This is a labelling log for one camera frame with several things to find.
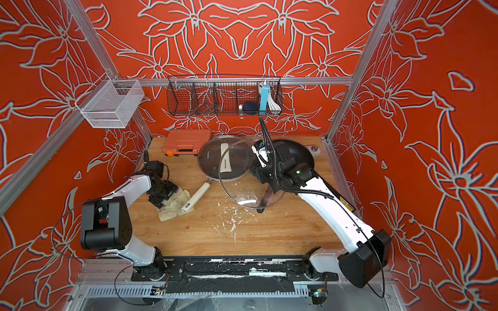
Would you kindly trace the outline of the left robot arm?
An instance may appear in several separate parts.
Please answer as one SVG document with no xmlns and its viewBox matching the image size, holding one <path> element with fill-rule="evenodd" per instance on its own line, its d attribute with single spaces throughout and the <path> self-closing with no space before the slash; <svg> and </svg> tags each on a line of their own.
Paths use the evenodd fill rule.
<svg viewBox="0 0 498 311">
<path fill-rule="evenodd" d="M 157 209 L 163 208 L 179 187 L 163 179 L 163 172 L 168 171 L 164 163 L 150 161 L 147 151 L 143 160 L 143 168 L 124 184 L 82 205 L 80 245 L 85 250 L 127 259 L 146 278 L 159 280 L 166 275 L 162 252 L 133 234 L 128 208 L 142 194 L 147 194 Z"/>
</svg>

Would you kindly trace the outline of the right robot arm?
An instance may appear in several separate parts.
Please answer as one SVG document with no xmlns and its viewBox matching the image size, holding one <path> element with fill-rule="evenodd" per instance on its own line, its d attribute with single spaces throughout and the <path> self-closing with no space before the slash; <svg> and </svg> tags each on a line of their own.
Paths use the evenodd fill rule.
<svg viewBox="0 0 498 311">
<path fill-rule="evenodd" d="M 374 230 L 351 209 L 348 201 L 315 170 L 305 146 L 289 140 L 273 140 L 259 119 L 262 139 L 252 145 L 256 156 L 251 173 L 268 190 L 295 194 L 308 203 L 335 232 L 343 253 L 318 248 L 307 256 L 314 272 L 341 273 L 354 286 L 363 288 L 389 263 L 392 238 L 383 229 Z"/>
</svg>

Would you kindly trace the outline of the glass pot lid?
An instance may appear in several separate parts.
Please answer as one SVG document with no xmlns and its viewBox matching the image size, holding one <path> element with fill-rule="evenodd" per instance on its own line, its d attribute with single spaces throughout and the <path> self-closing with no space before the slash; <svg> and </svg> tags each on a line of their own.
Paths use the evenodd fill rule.
<svg viewBox="0 0 498 311">
<path fill-rule="evenodd" d="M 277 204 L 284 196 L 274 193 L 267 183 L 261 183 L 252 173 L 257 161 L 252 151 L 256 138 L 236 139 L 220 144 L 218 177 L 226 195 L 237 205 L 263 212 Z"/>
</svg>

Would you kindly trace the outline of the yellow cloth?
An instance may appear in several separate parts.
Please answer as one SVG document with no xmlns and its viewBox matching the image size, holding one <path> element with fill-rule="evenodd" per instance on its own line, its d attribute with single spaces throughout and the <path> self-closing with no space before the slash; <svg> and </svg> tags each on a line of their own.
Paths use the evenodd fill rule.
<svg viewBox="0 0 498 311">
<path fill-rule="evenodd" d="M 158 210 L 160 221 L 165 222 L 173 218 L 185 215 L 185 212 L 182 211 L 182 208 L 190 199 L 190 192 L 179 187 L 168 200 L 164 200 L 162 202 L 163 207 L 159 208 Z"/>
</svg>

